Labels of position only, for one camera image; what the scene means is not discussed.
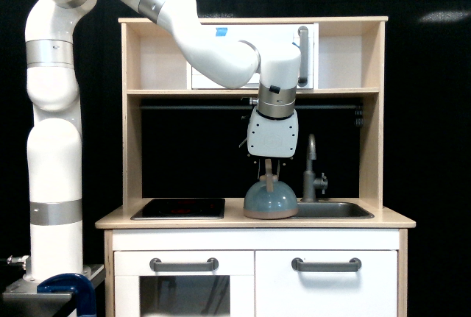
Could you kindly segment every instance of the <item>white cabinet front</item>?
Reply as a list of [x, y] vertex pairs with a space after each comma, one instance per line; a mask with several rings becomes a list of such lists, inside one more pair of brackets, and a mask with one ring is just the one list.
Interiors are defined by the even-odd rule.
[[257, 317], [395, 317], [396, 251], [257, 251]]
[[253, 317], [253, 274], [253, 251], [116, 252], [116, 317]]

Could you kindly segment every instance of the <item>gray faucet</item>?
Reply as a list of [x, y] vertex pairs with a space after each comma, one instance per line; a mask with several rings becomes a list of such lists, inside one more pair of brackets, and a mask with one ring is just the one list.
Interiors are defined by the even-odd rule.
[[316, 155], [316, 138], [309, 135], [308, 151], [306, 153], [306, 171], [303, 174], [303, 187], [301, 202], [318, 202], [316, 198], [316, 190], [322, 190], [325, 194], [327, 189], [327, 177], [322, 173], [322, 177], [316, 178], [316, 174], [312, 171], [312, 160], [317, 158]]

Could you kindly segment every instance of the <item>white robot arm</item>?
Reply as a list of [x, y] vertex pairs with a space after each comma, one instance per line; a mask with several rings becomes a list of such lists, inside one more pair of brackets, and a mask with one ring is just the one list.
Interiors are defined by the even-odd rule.
[[[261, 74], [248, 130], [249, 152], [290, 157], [300, 51], [292, 45], [217, 40], [202, 29], [195, 0], [121, 0], [166, 29], [198, 71], [226, 88]], [[32, 278], [82, 272], [82, 129], [74, 75], [74, 27], [96, 0], [40, 0], [26, 23], [27, 91], [35, 126], [28, 138]]]

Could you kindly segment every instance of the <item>gray handle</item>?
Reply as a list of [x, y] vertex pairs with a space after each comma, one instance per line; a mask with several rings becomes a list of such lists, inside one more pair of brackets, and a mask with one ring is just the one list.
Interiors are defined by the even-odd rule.
[[216, 258], [210, 258], [201, 263], [162, 263], [158, 258], [154, 258], [149, 265], [153, 271], [215, 271], [219, 267], [219, 262]]
[[359, 271], [361, 261], [358, 258], [352, 258], [348, 263], [317, 263], [303, 262], [301, 258], [294, 258], [291, 261], [291, 267], [295, 271], [313, 271], [313, 272], [346, 272]]
[[300, 26], [297, 33], [300, 36], [301, 50], [300, 80], [298, 85], [304, 87], [308, 84], [309, 30], [305, 26]]

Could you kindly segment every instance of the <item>black induction cooktop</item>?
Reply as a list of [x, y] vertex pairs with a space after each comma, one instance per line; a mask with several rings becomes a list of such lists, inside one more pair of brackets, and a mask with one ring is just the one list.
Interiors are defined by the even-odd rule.
[[131, 219], [222, 219], [224, 203], [223, 198], [153, 199]]

